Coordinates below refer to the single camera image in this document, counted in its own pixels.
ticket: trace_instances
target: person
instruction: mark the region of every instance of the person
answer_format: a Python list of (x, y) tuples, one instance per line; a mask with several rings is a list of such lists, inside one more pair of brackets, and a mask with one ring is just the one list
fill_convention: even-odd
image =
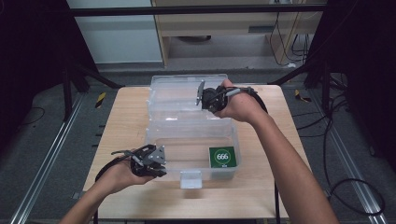
[[(224, 87), (233, 83), (225, 79)], [(292, 223), (339, 223), (318, 181), (297, 151), (279, 130), (275, 121), (259, 103), (244, 92), (229, 99), (215, 114), (249, 123), (258, 135), (270, 162), (280, 197)], [(128, 161), (111, 167), (64, 216), (61, 223), (88, 223), (103, 199), (132, 185), (141, 185), (152, 177), (132, 174)]]

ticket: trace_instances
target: transparent storage box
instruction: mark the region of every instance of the transparent storage box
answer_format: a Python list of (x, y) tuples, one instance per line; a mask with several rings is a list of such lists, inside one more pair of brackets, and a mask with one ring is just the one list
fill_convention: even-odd
[(148, 98), (150, 120), (217, 119), (212, 113), (196, 105), (198, 87), (202, 80), (205, 88), (216, 88), (227, 78), (218, 75), (154, 76)]
[(195, 105), (201, 81), (216, 88), (226, 75), (154, 77), (148, 98), (146, 144), (164, 146), (167, 175), (156, 181), (180, 181), (199, 189), (203, 180), (231, 179), (241, 162), (231, 119), (219, 119)]

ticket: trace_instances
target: electrical wire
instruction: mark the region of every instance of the electrical wire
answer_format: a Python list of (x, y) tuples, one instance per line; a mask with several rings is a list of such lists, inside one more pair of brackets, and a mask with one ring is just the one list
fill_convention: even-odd
[[(288, 53), (286, 52), (286, 47), (285, 47), (285, 44), (284, 44), (284, 42), (283, 42), (282, 35), (281, 35), (281, 33), (280, 33), (280, 30), (279, 30), (279, 12), (276, 13), (276, 21), (275, 21), (275, 24), (274, 24), (274, 29), (273, 29), (273, 31), (271, 32), (270, 39), (269, 39), (269, 42), (270, 42), (270, 45), (271, 45), (271, 50), (272, 50), (272, 52), (273, 52), (274, 55), (275, 55), (275, 51), (274, 51), (274, 48), (273, 48), (273, 45), (272, 45), (272, 38), (273, 38), (275, 29), (277, 29), (277, 32), (278, 32), (278, 34), (279, 34), (280, 43), (282, 44), (283, 53), (285, 54), (286, 58), (287, 58), (289, 61), (291, 61), (292, 63), (300, 62), (301, 60), (291, 59), (291, 58), (289, 57)], [(281, 65), (281, 66), (287, 65), (287, 64), (283, 64), (283, 63), (278, 62), (276, 57), (275, 57), (275, 61), (276, 61), (276, 63), (277, 63), (278, 65)]]
[(306, 57), (308, 56), (308, 51), (309, 51), (308, 48), (309, 48), (309, 45), (310, 45), (309, 35), (304, 35), (304, 46), (303, 46), (302, 49), (295, 49), (295, 44), (296, 44), (297, 39), (299, 39), (299, 42), (300, 42), (300, 36), (299, 35), (296, 35), (294, 37), (294, 39), (293, 39), (293, 43), (291, 44), (291, 47), (290, 47), (291, 53), (294, 56), (301, 57), (302, 64), (305, 64)]
[(346, 20), (349, 18), (349, 16), (352, 14), (352, 12), (354, 11), (354, 9), (356, 8), (357, 4), (359, 3), (360, 0), (355, 0), (355, 2), (353, 3), (353, 6), (350, 8), (350, 10), (348, 11), (348, 13), (344, 16), (344, 18), (335, 25), (335, 28), (332, 29), (332, 32), (330, 32), (327, 37), (325, 37), (325, 39), (320, 43), (320, 45), (318, 45), (317, 48), (315, 48), (313, 51), (309, 51), (309, 54), (306, 57), (306, 61), (308, 61), (308, 63), (305, 63), (304, 65), (306, 65), (306, 67), (302, 66), (299, 67), (297, 69), (295, 69), (294, 71), (290, 72), (289, 74), (279, 78), (276, 81), (272, 81), (269, 84), (276, 84), (276, 85), (281, 85), (284, 82), (288, 81), (289, 79), (301, 74), (303, 71), (305, 71), (306, 69), (310, 69), (317, 61), (318, 59), (315, 59), (315, 57), (317, 56), (317, 54), (319, 52), (322, 51), (322, 49), (328, 45), (328, 42), (332, 40), (332, 37), (340, 30), (340, 28), (343, 26), (343, 24), (346, 22)]
[[(305, 125), (304, 127), (298, 128), (297, 130), (301, 130), (301, 129), (304, 129), (304, 128), (311, 127), (311, 126), (319, 123), (323, 119), (329, 119), (328, 123), (326, 125), (326, 129), (325, 129), (324, 134), (311, 135), (311, 136), (300, 136), (300, 137), (319, 137), (319, 136), (323, 136), (323, 170), (324, 170), (324, 174), (325, 174), (327, 185), (328, 185), (328, 187), (330, 189), (328, 200), (330, 201), (332, 196), (334, 196), (341, 204), (343, 204), (345, 207), (347, 207), (348, 209), (350, 209), (353, 212), (356, 212), (356, 213), (358, 213), (360, 215), (364, 215), (364, 216), (378, 216), (378, 215), (380, 215), (380, 214), (382, 214), (384, 212), (384, 210), (386, 208), (386, 203), (385, 203), (385, 200), (384, 200), (382, 194), (373, 185), (371, 185), (367, 181), (364, 181), (364, 180), (361, 180), (361, 179), (358, 179), (358, 178), (342, 179), (342, 180), (336, 182), (333, 185), (331, 180), (330, 180), (330, 177), (329, 177), (329, 172), (328, 172), (328, 168), (327, 168), (327, 160), (326, 160), (326, 158), (327, 158), (326, 157), (326, 155), (327, 155), (327, 144), (326, 144), (327, 143), (327, 135), (328, 135), (328, 133), (329, 133), (329, 131), (330, 131), (332, 125), (333, 125), (333, 120), (332, 120), (333, 113), (338, 111), (340, 107), (342, 107), (344, 105), (347, 105), (347, 100), (342, 100), (342, 101), (338, 102), (335, 105), (336, 100), (338, 98), (344, 96), (344, 95), (345, 95), (344, 93), (341, 93), (341, 94), (337, 95), (336, 97), (334, 97), (332, 99), (332, 103), (331, 103), (330, 110), (329, 110), (328, 114), (326, 114), (322, 118), (320, 118), (320, 119), (318, 119), (318, 120), (316, 120), (316, 121), (314, 121), (314, 122), (312, 122), (312, 123), (310, 123), (308, 125)], [(294, 115), (294, 117), (310, 115), (310, 114), (314, 114), (314, 113), (315, 112), (303, 113), (303, 114), (299, 114), (299, 115)], [(344, 185), (347, 182), (352, 182), (352, 183), (353, 182), (358, 182), (358, 183), (364, 184), (367, 187), (369, 187), (375, 193), (375, 195), (380, 199), (380, 206), (379, 206), (380, 209), (379, 209), (379, 211), (373, 212), (373, 213), (366, 212), (366, 211), (361, 211), (360, 209), (358, 209), (358, 208), (352, 206), (351, 204), (347, 203), (344, 199), (342, 199), (339, 195), (337, 195), (336, 194), (336, 190), (338, 188), (340, 188), (340, 186)]]
[[(323, 138), (323, 170), (324, 170), (324, 174), (325, 174), (325, 177), (326, 177), (327, 184), (328, 184), (328, 186), (330, 188), (330, 193), (329, 193), (330, 196), (328, 197), (328, 199), (330, 200), (332, 198), (332, 196), (334, 196), (345, 207), (349, 208), (350, 210), (352, 210), (352, 211), (354, 211), (354, 212), (356, 212), (358, 214), (365, 215), (365, 216), (378, 216), (378, 215), (383, 213), (383, 211), (385, 210), (386, 204), (385, 204), (385, 200), (382, 197), (381, 193), (373, 185), (371, 185), (367, 181), (364, 181), (364, 180), (361, 180), (361, 179), (358, 179), (358, 178), (346, 178), (346, 179), (343, 179), (343, 180), (340, 180), (340, 181), (336, 182), (336, 184), (334, 184), (334, 185), (332, 185), (332, 182), (330, 181), (329, 172), (328, 172), (328, 169), (327, 169), (327, 160), (326, 160), (326, 158), (327, 158), (326, 157), (326, 154), (327, 154), (327, 135), (328, 135), (328, 133), (329, 133), (331, 127), (332, 127), (332, 124), (333, 124), (333, 120), (332, 120), (333, 112), (338, 110), (341, 106), (347, 105), (347, 100), (343, 100), (343, 101), (339, 102), (337, 105), (334, 105), (335, 99), (337, 99), (337, 98), (339, 98), (341, 96), (344, 96), (344, 94), (342, 93), (342, 94), (338, 95), (337, 97), (335, 97), (332, 100), (331, 107), (330, 107), (330, 113), (327, 115), (327, 118), (329, 118), (329, 120), (328, 120), (328, 123), (327, 123), (327, 126), (326, 126), (326, 130), (325, 130), (325, 133), (324, 133), (324, 138)], [(340, 196), (338, 196), (335, 193), (335, 191), (340, 186), (345, 184), (346, 182), (359, 182), (359, 183), (365, 184), (370, 189), (372, 189), (373, 192), (375, 192), (375, 194), (379, 197), (379, 199), (381, 201), (381, 205), (380, 205), (379, 211), (373, 212), (373, 213), (361, 211), (361, 210), (357, 209), (356, 207), (354, 207), (353, 205), (350, 205), (349, 203), (347, 203)]]

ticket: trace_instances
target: gray floor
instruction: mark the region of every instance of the gray floor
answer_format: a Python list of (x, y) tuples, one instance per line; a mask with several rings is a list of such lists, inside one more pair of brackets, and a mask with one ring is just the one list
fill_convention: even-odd
[[(235, 83), (266, 83), (286, 75), (292, 68), (278, 65), (272, 51), (262, 35), (213, 36), (206, 42), (174, 38), (170, 51), (170, 61), (166, 68), (139, 67), (128, 71), (104, 71), (103, 75), (124, 85), (148, 85), (153, 75), (169, 74), (215, 74), (225, 73)], [(117, 94), (94, 79), (88, 78), (91, 89), (84, 94), (76, 121), (64, 141), (47, 181), (38, 195), (28, 222), (55, 223), (76, 202), (72, 198), (80, 192), (90, 169), (100, 133), (106, 124), (108, 114)], [(296, 127), (303, 127), (320, 118), (316, 104), (298, 100), (294, 90), (303, 97), (314, 98), (317, 90), (307, 91), (302, 85), (304, 75), (294, 78), (282, 87), (290, 112), (294, 115)], [(105, 91), (106, 98), (100, 108), (95, 108), (98, 95)], [(332, 91), (332, 97), (341, 93)], [(74, 98), (79, 93), (74, 91)], [(64, 115), (62, 86), (43, 91), (34, 99), (33, 107), (25, 122), (33, 122), (20, 127), (19, 133), (9, 145), (10, 153), (1, 159), (0, 183), (0, 223), (8, 223), (24, 194), (29, 189), (45, 159), (52, 141), (59, 132)], [(385, 217), (388, 223), (396, 223), (396, 175), (383, 158), (370, 156), (369, 145), (361, 134), (348, 106), (334, 113), (333, 128), (343, 139), (351, 158), (356, 162), (364, 179), (375, 185), (387, 202)], [(299, 131), (312, 171), (324, 189), (327, 189), (323, 173), (323, 137), (312, 137), (323, 133), (325, 123)], [(332, 139), (327, 143), (327, 162), (333, 183), (347, 177), (346, 169), (337, 154)], [(359, 197), (350, 185), (341, 187), (337, 194), (361, 209)], [(371, 223), (366, 216), (358, 215), (332, 199), (332, 207), (342, 223)], [(199, 221), (135, 220), (138, 223), (200, 223)], [(263, 220), (223, 220), (224, 223), (263, 223)]]

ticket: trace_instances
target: black pole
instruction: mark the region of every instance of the black pole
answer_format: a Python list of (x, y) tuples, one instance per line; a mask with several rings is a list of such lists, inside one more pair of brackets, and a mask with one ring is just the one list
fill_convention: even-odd
[(306, 12), (325, 11), (326, 4), (286, 4), (286, 5), (225, 5), (187, 7), (110, 7), (110, 8), (71, 8), (51, 10), (45, 13), (67, 14), (74, 17), (92, 16), (133, 16), (170, 14), (211, 14), (211, 13), (253, 13), (253, 12)]
[(330, 102), (330, 67), (326, 61), (323, 62), (322, 74), (322, 108), (326, 115), (329, 115), (329, 102)]
[(275, 183), (275, 215), (276, 215), (276, 224), (280, 224), (279, 190), (277, 189), (276, 183)]
[(67, 121), (73, 111), (70, 78), (67, 73), (67, 68), (62, 71), (62, 78), (64, 82), (64, 121)]

